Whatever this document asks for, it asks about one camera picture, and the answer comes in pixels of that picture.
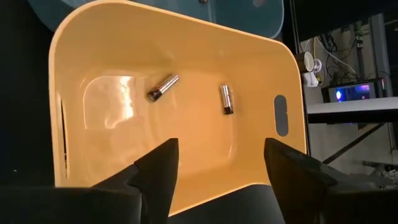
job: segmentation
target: wire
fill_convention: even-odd
[[[346,65],[349,69],[351,69],[351,71],[353,71],[354,73],[356,73],[355,70],[354,70],[351,66],[349,66],[348,64],[342,62],[342,61],[341,61],[340,59],[338,59],[336,56],[332,55],[329,51],[327,51],[327,49],[323,46],[323,44],[322,44],[322,42],[320,41],[320,39],[318,39],[318,41],[319,41],[321,47],[326,51],[326,53],[328,53],[328,55],[330,55],[331,57],[333,57],[334,59],[336,59],[337,61],[339,61],[339,62],[342,63],[343,65]]]

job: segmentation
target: blue light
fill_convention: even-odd
[[[337,100],[340,100],[340,98],[341,98],[341,92],[340,91],[336,91],[336,98],[337,98]]]

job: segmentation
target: metal cylinder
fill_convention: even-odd
[[[169,75],[165,80],[148,92],[148,98],[153,102],[157,101],[172,85],[174,85],[174,83],[178,81],[178,79],[180,79],[180,77],[176,74]]]
[[[223,100],[224,114],[233,114],[234,111],[228,85],[221,86],[221,99]]]
[[[300,73],[312,72],[314,67],[313,56],[310,52],[304,52],[294,56]]]

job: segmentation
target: battery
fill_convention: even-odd
[[[179,79],[180,77],[176,74],[169,75],[160,84],[156,85],[155,88],[151,89],[151,91],[148,92],[148,98],[153,102],[157,101]]]
[[[233,114],[234,111],[228,85],[221,86],[221,99],[223,100],[224,114]]]

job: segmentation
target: electronic device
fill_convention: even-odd
[[[322,88],[324,103],[366,100],[386,96],[386,89],[382,78],[374,78],[361,82],[344,83],[341,85]]]

